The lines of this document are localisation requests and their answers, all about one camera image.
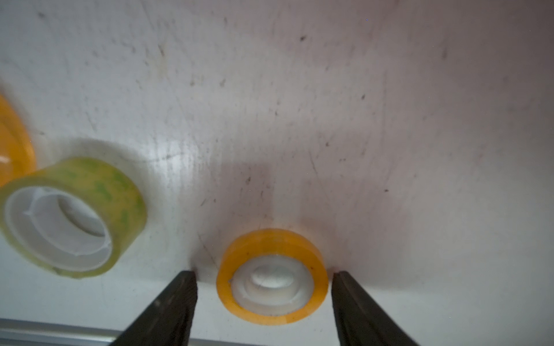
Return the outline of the orange tape roll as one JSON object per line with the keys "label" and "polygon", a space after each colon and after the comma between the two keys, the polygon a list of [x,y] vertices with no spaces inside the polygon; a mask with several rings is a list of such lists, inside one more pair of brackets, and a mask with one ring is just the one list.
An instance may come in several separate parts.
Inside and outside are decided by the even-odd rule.
{"label": "orange tape roll", "polygon": [[14,108],[1,95],[1,186],[37,170],[30,136]]}
{"label": "orange tape roll", "polygon": [[284,229],[244,234],[226,249],[216,278],[225,308],[253,324],[295,323],[315,312],[328,290],[319,250]]}

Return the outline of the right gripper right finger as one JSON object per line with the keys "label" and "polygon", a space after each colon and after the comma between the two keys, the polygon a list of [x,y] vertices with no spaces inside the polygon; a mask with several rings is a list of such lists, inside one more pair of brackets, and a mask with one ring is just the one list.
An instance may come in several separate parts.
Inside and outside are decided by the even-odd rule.
{"label": "right gripper right finger", "polygon": [[341,345],[415,345],[346,271],[333,274],[331,297]]}

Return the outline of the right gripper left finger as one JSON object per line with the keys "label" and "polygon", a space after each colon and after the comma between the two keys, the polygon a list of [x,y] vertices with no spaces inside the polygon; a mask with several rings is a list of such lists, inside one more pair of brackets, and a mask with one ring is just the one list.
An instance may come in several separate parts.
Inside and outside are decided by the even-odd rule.
{"label": "right gripper left finger", "polygon": [[111,345],[187,345],[197,300],[196,274],[179,272]]}

